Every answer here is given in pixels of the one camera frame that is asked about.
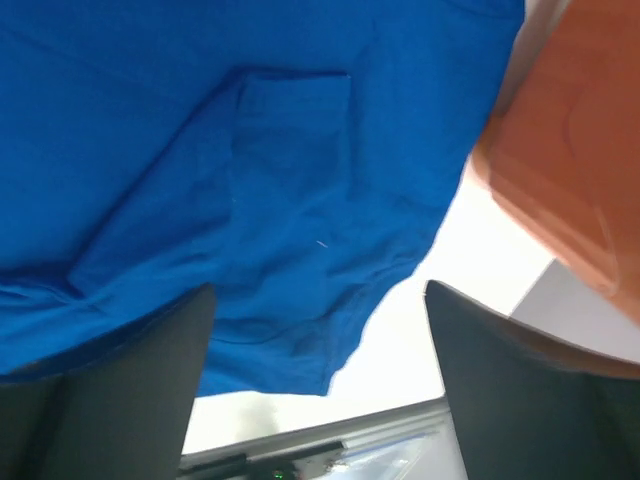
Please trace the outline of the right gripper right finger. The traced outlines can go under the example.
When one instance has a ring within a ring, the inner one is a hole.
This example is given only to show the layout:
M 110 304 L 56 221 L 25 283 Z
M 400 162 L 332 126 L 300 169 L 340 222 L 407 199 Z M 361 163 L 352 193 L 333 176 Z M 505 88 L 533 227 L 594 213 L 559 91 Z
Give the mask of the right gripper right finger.
M 425 306 L 470 479 L 636 479 L 639 366 L 439 281 Z

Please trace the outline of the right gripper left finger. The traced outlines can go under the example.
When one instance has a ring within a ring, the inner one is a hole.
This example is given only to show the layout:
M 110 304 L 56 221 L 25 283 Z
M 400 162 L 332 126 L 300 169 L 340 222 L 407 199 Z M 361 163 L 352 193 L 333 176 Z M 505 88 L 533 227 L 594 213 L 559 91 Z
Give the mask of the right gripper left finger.
M 214 311 L 202 285 L 2 376 L 2 478 L 175 478 Z

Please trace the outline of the blue t shirt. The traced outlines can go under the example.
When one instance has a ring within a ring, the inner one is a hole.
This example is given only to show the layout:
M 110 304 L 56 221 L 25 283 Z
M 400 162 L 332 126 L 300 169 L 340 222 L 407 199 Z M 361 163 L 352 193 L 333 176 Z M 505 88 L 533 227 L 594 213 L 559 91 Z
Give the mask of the blue t shirt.
M 324 395 L 427 255 L 521 1 L 5 1 L 1 368 L 204 283 L 201 395 Z

